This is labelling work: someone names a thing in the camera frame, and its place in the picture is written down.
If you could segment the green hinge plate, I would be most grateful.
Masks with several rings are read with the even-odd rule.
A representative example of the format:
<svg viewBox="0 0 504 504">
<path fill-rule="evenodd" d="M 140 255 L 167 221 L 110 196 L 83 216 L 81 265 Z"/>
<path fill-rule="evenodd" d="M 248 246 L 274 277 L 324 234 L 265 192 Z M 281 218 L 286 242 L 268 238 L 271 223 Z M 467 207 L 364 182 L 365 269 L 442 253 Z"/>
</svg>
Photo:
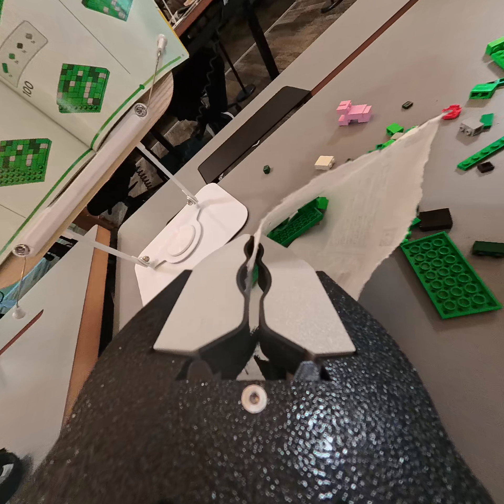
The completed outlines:
<svg viewBox="0 0 504 504">
<path fill-rule="evenodd" d="M 503 87 L 503 78 L 475 85 L 470 91 L 469 100 L 486 100 L 491 99 L 495 94 L 495 91 Z"/>
</svg>

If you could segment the black flat brick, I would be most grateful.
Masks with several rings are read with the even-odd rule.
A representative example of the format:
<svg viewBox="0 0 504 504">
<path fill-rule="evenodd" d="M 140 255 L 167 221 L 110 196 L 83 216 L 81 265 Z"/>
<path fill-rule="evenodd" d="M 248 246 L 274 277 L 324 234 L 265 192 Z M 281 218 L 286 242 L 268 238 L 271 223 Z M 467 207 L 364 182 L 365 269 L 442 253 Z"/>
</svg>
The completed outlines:
<svg viewBox="0 0 504 504">
<path fill-rule="evenodd" d="M 451 230 L 453 219 L 449 208 L 421 211 L 418 214 L 420 222 L 418 228 L 421 231 Z"/>
</svg>

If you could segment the green brick plate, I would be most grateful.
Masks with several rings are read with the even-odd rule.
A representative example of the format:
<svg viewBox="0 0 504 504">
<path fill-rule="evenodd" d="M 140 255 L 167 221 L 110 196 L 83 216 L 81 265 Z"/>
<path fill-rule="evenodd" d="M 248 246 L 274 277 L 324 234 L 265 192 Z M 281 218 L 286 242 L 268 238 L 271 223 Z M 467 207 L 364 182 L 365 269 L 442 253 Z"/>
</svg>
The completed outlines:
<svg viewBox="0 0 504 504">
<path fill-rule="evenodd" d="M 322 221 L 323 212 L 318 206 L 308 204 L 307 209 L 299 211 L 268 233 L 268 238 L 283 247 L 288 247 L 294 240 Z"/>
</svg>

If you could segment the pink toy pig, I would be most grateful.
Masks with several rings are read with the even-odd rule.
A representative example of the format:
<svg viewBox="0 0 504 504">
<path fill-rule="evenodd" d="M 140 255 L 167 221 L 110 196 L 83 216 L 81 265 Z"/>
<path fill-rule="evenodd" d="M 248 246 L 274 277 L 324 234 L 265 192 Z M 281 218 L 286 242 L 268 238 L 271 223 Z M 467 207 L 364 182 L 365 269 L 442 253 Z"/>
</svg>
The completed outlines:
<svg viewBox="0 0 504 504">
<path fill-rule="evenodd" d="M 350 123 L 368 123 L 372 115 L 372 106 L 368 104 L 353 105 L 350 100 L 341 101 L 337 108 L 338 125 Z"/>
</svg>

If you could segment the white book stand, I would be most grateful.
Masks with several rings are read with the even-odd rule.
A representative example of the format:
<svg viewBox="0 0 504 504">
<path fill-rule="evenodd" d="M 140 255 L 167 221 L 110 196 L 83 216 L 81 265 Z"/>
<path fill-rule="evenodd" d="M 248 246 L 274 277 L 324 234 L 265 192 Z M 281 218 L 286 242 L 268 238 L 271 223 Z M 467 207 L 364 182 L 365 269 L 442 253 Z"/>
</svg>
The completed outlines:
<svg viewBox="0 0 504 504">
<path fill-rule="evenodd" d="M 150 259 L 124 254 L 115 249 L 109 253 L 136 264 L 135 274 L 143 305 L 154 298 L 183 269 L 193 269 L 243 228 L 248 217 L 245 205 L 232 197 L 215 183 L 204 186 L 192 194 L 175 175 L 171 174 L 154 154 L 141 143 L 147 133 L 147 126 L 154 117 L 154 105 L 138 102 L 112 129 L 98 150 L 88 149 L 68 166 L 61 174 L 62 181 L 54 186 L 54 198 L 42 210 L 33 208 L 33 215 L 21 215 L 21 223 L 15 231 L 8 231 L 8 225 L 15 226 L 17 213 L 2 207 L 1 211 L 1 264 L 5 258 L 17 256 L 28 262 L 38 262 L 37 257 L 64 234 L 72 214 L 78 213 L 78 203 L 87 202 L 92 192 L 97 192 L 111 177 L 112 168 L 118 167 L 133 148 L 156 168 L 168 176 L 184 192 L 187 203 L 175 214 L 172 223 L 167 224 L 153 241 L 142 251 L 151 253 Z M 9 86 L 1 84 L 1 165 L 3 160 L 14 161 L 15 167 L 24 167 L 27 155 L 21 154 L 21 147 L 35 138 L 36 146 L 43 144 L 49 161 L 70 155 L 71 142 L 76 138 L 52 119 L 41 113 L 35 106 L 22 99 Z"/>
</svg>

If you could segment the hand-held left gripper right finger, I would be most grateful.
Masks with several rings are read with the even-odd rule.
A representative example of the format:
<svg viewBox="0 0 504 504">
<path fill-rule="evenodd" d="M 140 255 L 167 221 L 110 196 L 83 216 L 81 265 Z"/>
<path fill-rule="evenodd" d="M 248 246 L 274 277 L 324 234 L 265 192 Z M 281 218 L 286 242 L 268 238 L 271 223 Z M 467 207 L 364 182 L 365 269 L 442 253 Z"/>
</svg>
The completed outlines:
<svg viewBox="0 0 504 504">
<path fill-rule="evenodd" d="M 305 261 L 256 259 L 262 290 L 258 341 L 265 357 L 288 374 L 302 362 L 356 352 L 320 278 Z"/>
</svg>

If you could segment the grey brick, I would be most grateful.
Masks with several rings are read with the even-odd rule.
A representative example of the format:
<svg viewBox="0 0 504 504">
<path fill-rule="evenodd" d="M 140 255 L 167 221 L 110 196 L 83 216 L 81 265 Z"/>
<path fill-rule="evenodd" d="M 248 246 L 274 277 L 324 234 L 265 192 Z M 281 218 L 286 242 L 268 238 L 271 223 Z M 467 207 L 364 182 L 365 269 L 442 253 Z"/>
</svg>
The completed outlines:
<svg viewBox="0 0 504 504">
<path fill-rule="evenodd" d="M 464 119 L 459 126 L 459 132 L 466 136 L 476 136 L 485 130 L 485 125 L 480 119 L 470 117 Z"/>
</svg>

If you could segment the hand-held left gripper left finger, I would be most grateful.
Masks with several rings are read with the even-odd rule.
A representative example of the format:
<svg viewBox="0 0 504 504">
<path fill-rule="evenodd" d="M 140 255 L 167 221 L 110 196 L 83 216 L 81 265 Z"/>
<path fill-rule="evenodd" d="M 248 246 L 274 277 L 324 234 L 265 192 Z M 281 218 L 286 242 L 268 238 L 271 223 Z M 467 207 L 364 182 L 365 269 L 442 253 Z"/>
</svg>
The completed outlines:
<svg viewBox="0 0 504 504">
<path fill-rule="evenodd" d="M 254 237 L 239 236 L 188 273 L 155 351 L 202 360 L 222 379 L 240 375 L 256 347 L 249 327 L 253 250 Z"/>
</svg>

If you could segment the long green plate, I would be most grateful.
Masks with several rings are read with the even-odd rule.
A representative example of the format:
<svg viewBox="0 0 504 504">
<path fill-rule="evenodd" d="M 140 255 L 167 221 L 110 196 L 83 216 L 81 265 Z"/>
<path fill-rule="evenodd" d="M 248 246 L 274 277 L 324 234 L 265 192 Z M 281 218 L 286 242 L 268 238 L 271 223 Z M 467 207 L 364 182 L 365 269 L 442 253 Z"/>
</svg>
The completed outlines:
<svg viewBox="0 0 504 504">
<path fill-rule="evenodd" d="M 495 154 L 499 153 L 502 150 L 503 150 L 503 136 L 500 137 L 495 142 L 492 142 L 485 148 L 481 149 L 480 151 L 476 152 L 472 156 L 461 161 L 457 165 L 457 168 L 462 171 L 467 171 L 472 167 L 488 160 L 490 157 L 494 156 Z"/>
</svg>

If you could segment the white torn paper bag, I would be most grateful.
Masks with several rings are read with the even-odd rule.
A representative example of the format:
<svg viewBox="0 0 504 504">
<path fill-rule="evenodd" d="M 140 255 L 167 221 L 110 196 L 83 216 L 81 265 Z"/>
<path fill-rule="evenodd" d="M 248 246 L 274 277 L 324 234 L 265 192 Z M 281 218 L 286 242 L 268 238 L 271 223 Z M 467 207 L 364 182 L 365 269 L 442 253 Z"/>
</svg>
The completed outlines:
<svg viewBox="0 0 504 504">
<path fill-rule="evenodd" d="M 294 253 L 358 300 L 416 216 L 424 168 L 442 122 L 438 115 L 391 146 L 326 171 L 282 199 L 255 231 L 248 272 L 253 270 L 259 243 L 268 232 L 304 204 L 325 197 L 329 205 L 320 227 L 300 237 Z"/>
</svg>

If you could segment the grey desk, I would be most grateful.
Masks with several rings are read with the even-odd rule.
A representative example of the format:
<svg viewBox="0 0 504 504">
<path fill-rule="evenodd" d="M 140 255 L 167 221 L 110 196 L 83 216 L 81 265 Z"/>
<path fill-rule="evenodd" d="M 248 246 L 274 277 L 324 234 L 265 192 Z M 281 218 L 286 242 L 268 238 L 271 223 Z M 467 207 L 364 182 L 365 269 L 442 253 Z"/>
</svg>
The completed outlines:
<svg viewBox="0 0 504 504">
<path fill-rule="evenodd" d="M 483 55 L 503 34 L 503 1 L 418 1 L 277 130 L 292 136 L 279 182 L 255 205 L 300 187 L 301 164 L 336 146 L 343 161 L 370 149 L 388 120 L 425 122 L 494 70 Z M 341 101 L 368 104 L 368 123 L 339 126 Z M 409 110 L 402 104 L 412 101 Z M 161 329 L 162 294 L 108 353 L 123 366 L 132 422 L 127 459 L 91 503 L 493 503 L 469 464 L 503 494 L 503 310 L 441 320 L 400 252 L 360 300 L 322 275 L 357 347 L 328 362 L 330 381 L 268 381 L 259 414 L 235 381 L 175 381 L 179 358 L 147 349 Z"/>
</svg>

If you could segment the background wood edged desk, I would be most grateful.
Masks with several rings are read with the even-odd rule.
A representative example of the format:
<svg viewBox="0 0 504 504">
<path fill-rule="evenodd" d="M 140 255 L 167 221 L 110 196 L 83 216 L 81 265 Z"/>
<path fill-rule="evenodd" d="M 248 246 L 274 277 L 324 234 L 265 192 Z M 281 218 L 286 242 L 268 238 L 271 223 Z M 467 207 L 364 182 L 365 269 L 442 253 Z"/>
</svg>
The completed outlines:
<svg viewBox="0 0 504 504">
<path fill-rule="evenodd" d="M 212 47 L 214 52 L 228 64 L 240 86 L 239 93 L 230 103 L 230 107 L 237 111 L 240 111 L 244 101 L 253 97 L 256 92 L 255 85 L 243 84 L 221 37 L 221 30 L 231 21 L 239 18 L 245 20 L 269 78 L 276 79 L 280 72 L 255 13 L 254 1 L 192 1 L 190 6 L 181 9 L 180 14 L 168 15 L 172 28 L 185 45 L 190 57 L 201 47 L 208 46 Z"/>
</svg>

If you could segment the building instruction booklet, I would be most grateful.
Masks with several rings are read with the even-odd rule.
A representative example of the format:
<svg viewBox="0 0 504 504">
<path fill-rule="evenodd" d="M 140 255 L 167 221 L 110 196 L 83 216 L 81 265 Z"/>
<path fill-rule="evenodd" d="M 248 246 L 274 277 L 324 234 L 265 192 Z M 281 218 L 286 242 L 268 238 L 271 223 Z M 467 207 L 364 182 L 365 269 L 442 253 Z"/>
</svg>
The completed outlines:
<svg viewBox="0 0 504 504">
<path fill-rule="evenodd" d="M 155 1 L 1 1 L 1 262 L 187 59 Z"/>
</svg>

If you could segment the large green studded plate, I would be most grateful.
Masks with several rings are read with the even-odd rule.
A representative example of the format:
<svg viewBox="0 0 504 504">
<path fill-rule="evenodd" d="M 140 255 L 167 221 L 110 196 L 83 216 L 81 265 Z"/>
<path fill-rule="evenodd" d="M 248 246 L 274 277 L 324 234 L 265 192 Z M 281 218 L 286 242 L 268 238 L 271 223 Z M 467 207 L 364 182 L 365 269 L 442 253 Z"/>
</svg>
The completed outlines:
<svg viewBox="0 0 504 504">
<path fill-rule="evenodd" d="M 404 241 L 400 249 L 442 319 L 502 309 L 446 232 Z"/>
</svg>

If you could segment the dark green brick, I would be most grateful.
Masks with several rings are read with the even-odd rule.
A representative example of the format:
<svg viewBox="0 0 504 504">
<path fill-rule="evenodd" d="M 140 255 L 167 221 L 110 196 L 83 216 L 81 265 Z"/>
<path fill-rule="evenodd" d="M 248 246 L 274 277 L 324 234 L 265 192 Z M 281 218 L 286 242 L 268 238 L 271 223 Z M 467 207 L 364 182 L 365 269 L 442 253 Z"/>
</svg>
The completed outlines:
<svg viewBox="0 0 504 504">
<path fill-rule="evenodd" d="M 503 243 L 475 241 L 471 248 L 471 254 L 476 256 L 488 256 L 493 258 L 503 258 Z"/>
</svg>

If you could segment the neighbouring wood edged desk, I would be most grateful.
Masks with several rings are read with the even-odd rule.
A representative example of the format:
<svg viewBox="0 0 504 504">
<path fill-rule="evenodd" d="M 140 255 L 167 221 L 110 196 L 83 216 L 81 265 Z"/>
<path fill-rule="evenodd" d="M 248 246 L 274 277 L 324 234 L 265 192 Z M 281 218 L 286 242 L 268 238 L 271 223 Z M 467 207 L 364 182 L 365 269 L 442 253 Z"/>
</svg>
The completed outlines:
<svg viewBox="0 0 504 504">
<path fill-rule="evenodd" d="M 1 448 L 36 468 L 99 353 L 108 254 L 75 244 L 1 319 Z"/>
</svg>

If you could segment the person's black shoe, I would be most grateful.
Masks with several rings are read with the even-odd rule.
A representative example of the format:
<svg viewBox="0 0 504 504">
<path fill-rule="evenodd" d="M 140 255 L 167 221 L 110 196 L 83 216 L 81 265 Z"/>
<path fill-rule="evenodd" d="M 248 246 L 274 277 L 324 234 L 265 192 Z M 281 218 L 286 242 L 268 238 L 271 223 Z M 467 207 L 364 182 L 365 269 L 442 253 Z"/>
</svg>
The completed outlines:
<svg viewBox="0 0 504 504">
<path fill-rule="evenodd" d="M 5 448 L 1 449 L 1 503 L 8 501 L 18 491 L 25 470 L 22 460 Z"/>
</svg>

